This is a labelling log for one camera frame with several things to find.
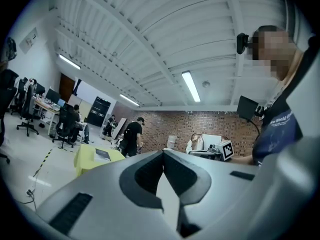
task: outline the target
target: chair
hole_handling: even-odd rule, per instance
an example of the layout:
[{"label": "chair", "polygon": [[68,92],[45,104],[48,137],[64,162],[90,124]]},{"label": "chair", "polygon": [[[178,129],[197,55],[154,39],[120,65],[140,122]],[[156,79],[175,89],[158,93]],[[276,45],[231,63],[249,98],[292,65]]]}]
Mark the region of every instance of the chair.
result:
[{"label": "chair", "polygon": [[64,148],[64,143],[71,145],[73,148],[74,146],[70,143],[70,137],[72,129],[75,127],[76,120],[77,118],[71,109],[61,107],[59,111],[59,122],[56,125],[56,133],[59,136],[58,138],[54,138],[52,143],[55,141],[62,141],[62,149]]},{"label": "chair", "polygon": [[35,126],[30,124],[34,119],[41,119],[40,116],[37,116],[36,113],[39,112],[39,109],[35,109],[35,99],[33,98],[35,91],[34,85],[29,85],[28,91],[26,93],[26,99],[22,107],[21,116],[27,120],[27,123],[22,122],[16,126],[16,129],[19,130],[19,127],[26,127],[26,135],[29,137],[29,129],[36,132],[36,135],[39,135],[39,132],[35,129]]},{"label": "chair", "polygon": [[[0,89],[0,146],[3,144],[5,140],[5,113],[16,92],[17,88],[15,87],[8,89]],[[8,164],[10,163],[10,159],[5,154],[0,153],[0,158],[5,158],[6,162]]]},{"label": "chair", "polygon": [[21,114],[21,110],[24,105],[25,95],[26,95],[25,84],[26,84],[26,81],[24,79],[19,80],[18,92],[14,97],[14,105],[10,106],[11,115],[13,113]]},{"label": "chair", "polygon": [[19,75],[12,71],[11,69],[5,69],[1,74],[0,74],[0,88],[1,89],[7,89],[7,88],[12,88],[15,85],[16,78]]}]

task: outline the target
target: person sitting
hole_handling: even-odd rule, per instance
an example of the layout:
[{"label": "person sitting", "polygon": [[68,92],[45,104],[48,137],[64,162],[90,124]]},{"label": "person sitting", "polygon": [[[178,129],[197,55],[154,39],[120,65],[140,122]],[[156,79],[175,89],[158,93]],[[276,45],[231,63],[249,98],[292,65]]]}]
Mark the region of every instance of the person sitting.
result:
[{"label": "person sitting", "polygon": [[[73,107],[73,113],[75,114],[76,117],[76,122],[80,122],[80,115],[79,115],[79,105],[74,105]],[[83,129],[83,126],[80,124],[75,124],[73,130],[72,130],[72,137],[71,137],[71,144],[76,145],[77,137],[80,131],[84,131],[84,143],[89,144],[89,127],[86,125]]]},{"label": "person sitting", "polygon": [[115,120],[116,116],[113,114],[109,119],[108,119],[108,123],[106,124],[104,130],[103,130],[103,135],[104,138],[102,138],[103,140],[107,139],[108,141],[111,141],[111,131],[112,131],[112,122]]}]

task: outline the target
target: fluorescent light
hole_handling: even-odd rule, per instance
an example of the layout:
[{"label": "fluorescent light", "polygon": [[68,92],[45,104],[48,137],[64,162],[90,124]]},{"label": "fluorescent light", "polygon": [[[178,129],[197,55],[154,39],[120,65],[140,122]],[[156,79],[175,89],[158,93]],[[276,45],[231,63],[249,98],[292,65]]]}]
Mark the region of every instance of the fluorescent light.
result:
[{"label": "fluorescent light", "polygon": [[79,67],[77,64],[74,64],[71,60],[68,60],[66,57],[59,54],[59,57],[63,59],[65,62],[68,62],[70,65],[74,66],[76,69],[80,70],[81,67]]},{"label": "fluorescent light", "polygon": [[192,79],[190,71],[182,72],[182,77],[183,77],[186,85],[188,86],[194,101],[200,102],[200,97],[197,92],[197,88],[195,86],[194,80]]},{"label": "fluorescent light", "polygon": [[120,94],[120,96],[121,96],[122,98],[126,99],[127,101],[129,101],[129,102],[133,103],[134,105],[139,106],[139,104],[138,104],[138,103],[135,103],[133,100],[131,100],[131,99],[127,98],[126,96],[124,96],[124,95],[122,95],[122,94]]}]

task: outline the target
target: brick wall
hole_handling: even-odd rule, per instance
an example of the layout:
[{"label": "brick wall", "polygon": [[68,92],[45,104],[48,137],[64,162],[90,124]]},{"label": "brick wall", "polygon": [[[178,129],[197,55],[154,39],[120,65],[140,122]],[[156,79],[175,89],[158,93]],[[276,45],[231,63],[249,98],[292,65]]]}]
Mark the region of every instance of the brick wall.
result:
[{"label": "brick wall", "polygon": [[121,118],[132,117],[135,111],[117,101],[113,107],[112,115],[115,115],[115,120],[120,122]]},{"label": "brick wall", "polygon": [[[124,117],[121,113],[114,114],[117,118]],[[256,128],[239,118],[236,113],[198,111],[187,114],[184,111],[131,110],[126,116],[127,121],[121,133],[138,117],[145,120],[145,126],[142,127],[143,152],[166,148],[168,136],[175,135],[177,139],[174,149],[185,153],[191,135],[197,133],[226,136],[232,141],[236,156],[248,156],[252,153],[253,143],[258,135]],[[260,128],[258,118],[255,117],[253,121]]]}]

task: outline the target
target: yellow tablecloth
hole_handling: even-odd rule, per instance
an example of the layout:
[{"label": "yellow tablecloth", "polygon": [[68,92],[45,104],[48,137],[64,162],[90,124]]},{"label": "yellow tablecloth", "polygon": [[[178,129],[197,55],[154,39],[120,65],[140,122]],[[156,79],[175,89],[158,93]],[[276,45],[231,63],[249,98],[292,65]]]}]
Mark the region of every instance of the yellow tablecloth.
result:
[{"label": "yellow tablecloth", "polygon": [[101,166],[107,163],[106,162],[96,162],[95,153],[96,148],[108,152],[111,162],[119,161],[125,159],[125,157],[118,151],[113,149],[107,149],[103,147],[95,147],[87,144],[80,144],[80,147],[74,157],[73,165],[75,167],[76,176],[79,177],[83,173],[97,166]]}]

